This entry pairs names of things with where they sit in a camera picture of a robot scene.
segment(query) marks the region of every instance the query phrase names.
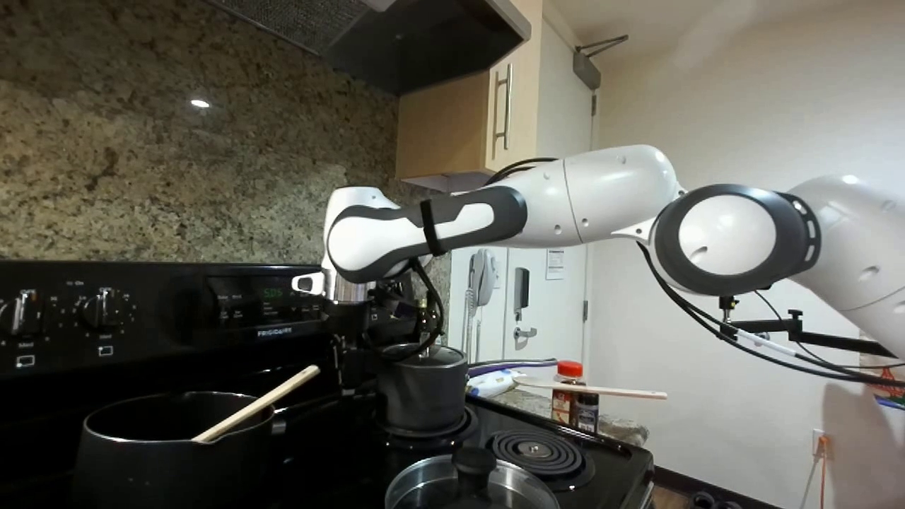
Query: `burner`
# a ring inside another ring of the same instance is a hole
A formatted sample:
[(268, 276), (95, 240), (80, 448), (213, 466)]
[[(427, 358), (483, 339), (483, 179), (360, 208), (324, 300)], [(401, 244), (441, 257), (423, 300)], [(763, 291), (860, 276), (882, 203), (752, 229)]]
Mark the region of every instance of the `burner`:
[(488, 448), (541, 479), (564, 479), (584, 469), (585, 456), (577, 445), (533, 430), (503, 430), (490, 437)]
[(462, 445), (462, 438), (473, 437), (478, 430), (478, 417), (475, 411), (465, 411), (465, 417), (454, 427), (441, 430), (401, 430), (401, 427), (387, 427), (386, 430), (386, 445), (394, 451), (420, 451), (420, 452), (441, 452), (454, 451)]

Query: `stove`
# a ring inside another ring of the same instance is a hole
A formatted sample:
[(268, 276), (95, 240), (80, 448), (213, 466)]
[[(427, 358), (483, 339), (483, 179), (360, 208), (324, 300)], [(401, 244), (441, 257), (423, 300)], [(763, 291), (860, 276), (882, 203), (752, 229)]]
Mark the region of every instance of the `stove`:
[(435, 434), (383, 427), (375, 387), (341, 391), (317, 266), (0, 263), (0, 507), (68, 507), (83, 418), (158, 391), (264, 394), (302, 366), (324, 373), (280, 401), (264, 509), (375, 509), (420, 459), (488, 448), (534, 472), (564, 509), (650, 507), (647, 451), (466, 399)]

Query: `white wall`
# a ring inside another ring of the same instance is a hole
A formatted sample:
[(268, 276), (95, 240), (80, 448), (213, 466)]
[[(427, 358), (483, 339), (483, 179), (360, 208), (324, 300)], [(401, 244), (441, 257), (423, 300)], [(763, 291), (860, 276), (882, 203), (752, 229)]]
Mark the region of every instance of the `white wall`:
[[(905, 196), (901, 0), (844, 4), (714, 39), (695, 32), (671, 51), (599, 69), (602, 144), (662, 148), (686, 188), (789, 191), (824, 172), (864, 172)], [(768, 298), (782, 311), (804, 308), (810, 328), (857, 335), (796, 283)], [(739, 317), (769, 311), (744, 298)], [(824, 427), (834, 437), (828, 507), (905, 507), (905, 413), (881, 411), (860, 386), (718, 345), (660, 294), (633, 247), (594, 247), (591, 331), (591, 382), (671, 394), (662, 406), (605, 401), (609, 417), (647, 424), (662, 466), (775, 507), (804, 507), (810, 490), (807, 507), (817, 507), (813, 430)]]

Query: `red lid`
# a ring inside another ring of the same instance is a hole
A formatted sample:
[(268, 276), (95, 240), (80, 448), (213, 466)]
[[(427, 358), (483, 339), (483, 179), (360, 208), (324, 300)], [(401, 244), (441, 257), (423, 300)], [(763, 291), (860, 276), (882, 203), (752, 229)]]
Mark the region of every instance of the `red lid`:
[(585, 373), (584, 362), (557, 362), (557, 376), (581, 379)]

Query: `cooking pot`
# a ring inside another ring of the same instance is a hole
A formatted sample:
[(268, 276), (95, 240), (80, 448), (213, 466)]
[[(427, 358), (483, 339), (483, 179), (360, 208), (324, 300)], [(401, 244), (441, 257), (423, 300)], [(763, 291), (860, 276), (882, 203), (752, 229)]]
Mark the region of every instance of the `cooking pot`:
[(256, 507), (273, 479), (274, 408), (215, 445), (194, 437), (256, 401), (246, 394), (157, 394), (90, 413), (73, 469), (73, 507)]
[(466, 359), (455, 348), (440, 345), (424, 358), (394, 362), (376, 386), (387, 401), (387, 430), (430, 437), (455, 430), (466, 418)]
[(462, 448), (404, 466), (386, 493), (386, 509), (561, 509), (561, 500), (529, 469)]

